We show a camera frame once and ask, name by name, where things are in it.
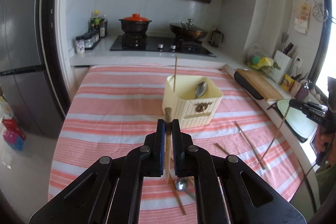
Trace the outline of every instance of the pink and white striped cloth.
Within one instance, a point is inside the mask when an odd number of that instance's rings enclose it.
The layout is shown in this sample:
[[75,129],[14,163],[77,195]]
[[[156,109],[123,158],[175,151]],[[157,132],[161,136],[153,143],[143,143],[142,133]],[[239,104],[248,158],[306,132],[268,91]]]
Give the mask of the pink and white striped cloth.
[[[166,78],[174,67],[94,66],[83,80],[64,122],[51,169],[49,199],[57,195],[101,156],[125,156],[156,131],[163,118],[162,99]],[[263,110],[226,72],[178,67],[179,75],[203,75],[222,91],[223,97],[210,124],[184,129],[194,144],[212,155],[226,157],[214,143],[237,155],[286,200],[303,179],[299,162],[279,134],[264,161],[263,170],[233,121],[237,121],[261,156],[276,127]],[[180,193],[187,212],[183,216],[172,186],[164,177],[145,178],[140,223],[196,223],[195,202]]]

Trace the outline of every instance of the cutting board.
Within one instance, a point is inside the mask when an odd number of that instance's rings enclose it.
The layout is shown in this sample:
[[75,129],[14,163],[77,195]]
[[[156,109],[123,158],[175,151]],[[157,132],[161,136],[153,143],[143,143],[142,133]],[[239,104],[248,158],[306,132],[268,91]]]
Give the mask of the cutting board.
[[267,101],[282,100],[283,96],[256,70],[237,69],[252,87]]

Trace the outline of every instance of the human hand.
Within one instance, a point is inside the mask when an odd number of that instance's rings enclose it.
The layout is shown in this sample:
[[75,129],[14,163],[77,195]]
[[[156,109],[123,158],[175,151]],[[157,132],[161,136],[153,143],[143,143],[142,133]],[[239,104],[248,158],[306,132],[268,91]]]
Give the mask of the human hand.
[[332,134],[332,133],[322,134],[321,128],[319,127],[317,129],[317,133],[314,139],[314,147],[317,153],[324,152],[326,150],[324,143],[332,142],[331,151],[327,159],[331,165],[336,165],[336,138],[334,136],[335,134]]

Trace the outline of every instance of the stainless steel spoon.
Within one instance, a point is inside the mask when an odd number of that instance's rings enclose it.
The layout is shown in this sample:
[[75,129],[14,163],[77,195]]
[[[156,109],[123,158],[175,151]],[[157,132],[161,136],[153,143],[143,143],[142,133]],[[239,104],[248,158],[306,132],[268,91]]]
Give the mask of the stainless steel spoon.
[[208,90],[208,83],[207,82],[201,82],[197,85],[196,89],[195,89],[195,98],[200,98],[202,97],[206,91]]
[[193,200],[196,200],[195,195],[190,193],[189,190],[188,190],[188,180],[186,178],[177,179],[176,182],[175,182],[175,188],[178,191],[187,193],[189,196],[191,196],[193,198]]

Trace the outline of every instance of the kitchen floor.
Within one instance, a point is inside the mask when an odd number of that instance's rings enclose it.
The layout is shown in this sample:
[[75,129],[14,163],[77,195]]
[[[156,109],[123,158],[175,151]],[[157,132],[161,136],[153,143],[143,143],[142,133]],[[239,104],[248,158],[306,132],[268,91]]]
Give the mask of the kitchen floor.
[[23,151],[11,149],[0,136],[0,189],[17,215],[28,223],[48,201],[51,162],[57,140],[29,133],[26,136]]

